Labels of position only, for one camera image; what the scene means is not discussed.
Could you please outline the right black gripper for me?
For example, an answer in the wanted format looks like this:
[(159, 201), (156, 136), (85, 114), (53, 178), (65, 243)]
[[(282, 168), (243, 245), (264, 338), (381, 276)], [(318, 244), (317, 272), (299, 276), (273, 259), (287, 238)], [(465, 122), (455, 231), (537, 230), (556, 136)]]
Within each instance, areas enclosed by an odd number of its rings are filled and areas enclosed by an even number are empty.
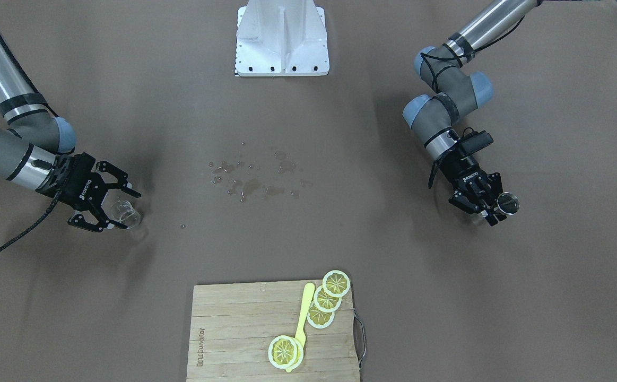
[[(107, 183), (101, 176), (103, 173), (115, 181)], [(133, 198), (142, 197), (132, 188), (126, 172), (110, 162), (97, 162), (86, 153), (59, 155), (48, 179), (48, 196), (54, 198), (58, 194), (58, 200), (73, 209), (68, 224), (94, 233), (112, 228), (128, 230), (128, 225), (110, 218), (102, 210), (110, 189), (118, 189)]]

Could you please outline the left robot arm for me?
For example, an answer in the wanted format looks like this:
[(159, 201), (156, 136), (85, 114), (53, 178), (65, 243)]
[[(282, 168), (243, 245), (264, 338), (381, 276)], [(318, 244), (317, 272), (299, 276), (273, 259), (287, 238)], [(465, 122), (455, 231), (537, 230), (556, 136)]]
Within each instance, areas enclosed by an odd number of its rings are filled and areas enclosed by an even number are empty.
[(462, 68), (479, 51), (513, 32), (540, 1), (494, 1), (446, 43), (422, 49), (413, 61), (415, 71), (433, 90), (420, 95), (403, 110), (403, 117), (432, 158), (428, 186), (441, 173), (451, 184), (449, 202), (492, 227), (519, 210), (519, 200), (504, 191), (499, 172), (487, 173), (476, 152), (493, 143), (486, 131), (466, 129), (458, 134), (456, 124), (480, 109), (493, 97), (493, 85), (481, 72), (466, 74)]

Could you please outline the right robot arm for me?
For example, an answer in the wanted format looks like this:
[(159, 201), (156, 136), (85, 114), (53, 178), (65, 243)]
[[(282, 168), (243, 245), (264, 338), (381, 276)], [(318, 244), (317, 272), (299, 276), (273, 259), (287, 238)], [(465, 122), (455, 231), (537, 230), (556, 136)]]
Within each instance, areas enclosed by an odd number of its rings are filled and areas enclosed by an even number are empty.
[(91, 232), (128, 229), (104, 209), (113, 189), (139, 198), (128, 174), (75, 152), (74, 128), (34, 86), (0, 33), (0, 178), (73, 209), (69, 224)]

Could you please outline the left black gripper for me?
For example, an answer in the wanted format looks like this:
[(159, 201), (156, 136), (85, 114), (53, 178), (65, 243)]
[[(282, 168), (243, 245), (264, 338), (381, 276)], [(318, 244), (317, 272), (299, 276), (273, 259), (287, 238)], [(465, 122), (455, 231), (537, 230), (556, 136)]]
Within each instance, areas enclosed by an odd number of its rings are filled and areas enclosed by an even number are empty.
[(473, 222), (494, 227), (507, 219), (497, 204), (498, 196), (504, 193), (499, 172), (488, 174), (473, 155), (461, 159), (458, 151), (449, 152), (440, 169), (454, 190), (449, 203), (471, 215)]

